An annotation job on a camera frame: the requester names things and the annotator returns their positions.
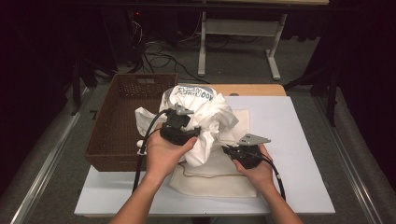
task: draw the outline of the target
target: crumpled white bag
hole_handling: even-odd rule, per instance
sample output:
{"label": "crumpled white bag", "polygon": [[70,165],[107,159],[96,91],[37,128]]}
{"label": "crumpled white bag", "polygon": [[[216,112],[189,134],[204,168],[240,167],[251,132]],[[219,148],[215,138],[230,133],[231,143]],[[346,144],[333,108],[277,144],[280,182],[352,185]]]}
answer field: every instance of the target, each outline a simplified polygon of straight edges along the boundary
{"label": "crumpled white bag", "polygon": [[[194,148],[187,152],[182,160],[185,159],[192,167],[203,165],[209,158],[213,143],[219,140],[219,132],[227,135],[238,119],[222,94],[217,94],[209,87],[175,86],[163,93],[160,111],[167,108],[175,109],[175,104],[182,105],[194,112],[189,115],[191,120],[186,130],[192,130],[196,126],[201,127],[201,133]],[[135,111],[135,116],[138,131],[144,136],[155,115],[140,107]],[[166,116],[161,116],[157,120],[157,122],[165,121]],[[225,144],[238,140],[229,138]]]}

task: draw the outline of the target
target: brown woven basket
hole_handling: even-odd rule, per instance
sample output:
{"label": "brown woven basket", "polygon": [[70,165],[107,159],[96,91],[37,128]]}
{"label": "brown woven basket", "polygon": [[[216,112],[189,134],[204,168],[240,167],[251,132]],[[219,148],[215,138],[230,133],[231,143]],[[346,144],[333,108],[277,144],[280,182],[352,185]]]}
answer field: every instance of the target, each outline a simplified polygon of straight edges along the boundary
{"label": "brown woven basket", "polygon": [[134,111],[142,106],[157,114],[163,93],[176,85],[177,74],[115,75],[93,127],[86,160],[101,172],[135,171],[136,142],[143,136]]}

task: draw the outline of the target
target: white table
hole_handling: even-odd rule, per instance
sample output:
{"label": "white table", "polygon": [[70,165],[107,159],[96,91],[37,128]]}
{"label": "white table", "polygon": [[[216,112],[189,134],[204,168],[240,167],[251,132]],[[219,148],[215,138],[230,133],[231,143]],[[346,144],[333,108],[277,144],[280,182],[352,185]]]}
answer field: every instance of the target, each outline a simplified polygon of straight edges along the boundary
{"label": "white table", "polygon": [[[334,208],[306,142],[292,101],[287,96],[228,96],[232,109],[249,109],[251,133],[271,138],[266,147],[282,176],[288,204],[297,214],[332,214]],[[164,181],[150,216],[198,217],[268,214],[261,198],[206,198],[180,194]],[[132,172],[97,172],[91,167],[75,214],[111,217],[131,195]]]}

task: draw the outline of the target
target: black curtain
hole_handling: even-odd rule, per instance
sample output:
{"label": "black curtain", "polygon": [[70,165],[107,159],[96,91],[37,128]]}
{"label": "black curtain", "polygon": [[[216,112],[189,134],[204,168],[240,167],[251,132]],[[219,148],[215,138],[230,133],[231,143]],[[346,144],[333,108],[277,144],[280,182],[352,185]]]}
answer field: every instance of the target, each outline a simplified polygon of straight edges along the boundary
{"label": "black curtain", "polygon": [[0,5],[0,195],[67,99],[71,58],[42,1]]}
{"label": "black curtain", "polygon": [[361,135],[396,189],[395,3],[345,0],[339,7],[356,10],[332,14],[305,75],[325,72],[306,84],[325,80],[329,85],[330,76],[336,75]]}

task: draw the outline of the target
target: white stand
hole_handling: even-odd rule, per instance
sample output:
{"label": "white stand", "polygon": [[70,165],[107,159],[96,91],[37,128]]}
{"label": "white stand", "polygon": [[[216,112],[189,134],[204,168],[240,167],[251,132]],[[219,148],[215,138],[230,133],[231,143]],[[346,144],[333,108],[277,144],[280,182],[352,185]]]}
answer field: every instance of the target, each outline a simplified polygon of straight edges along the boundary
{"label": "white stand", "polygon": [[213,35],[253,35],[253,36],[272,36],[274,43],[271,49],[266,51],[266,57],[271,68],[274,80],[280,80],[280,74],[275,62],[275,52],[287,14],[282,14],[280,21],[238,21],[238,20],[217,20],[207,19],[206,12],[202,13],[201,23],[201,48],[199,52],[198,76],[205,76],[206,50],[205,37],[206,34]]}

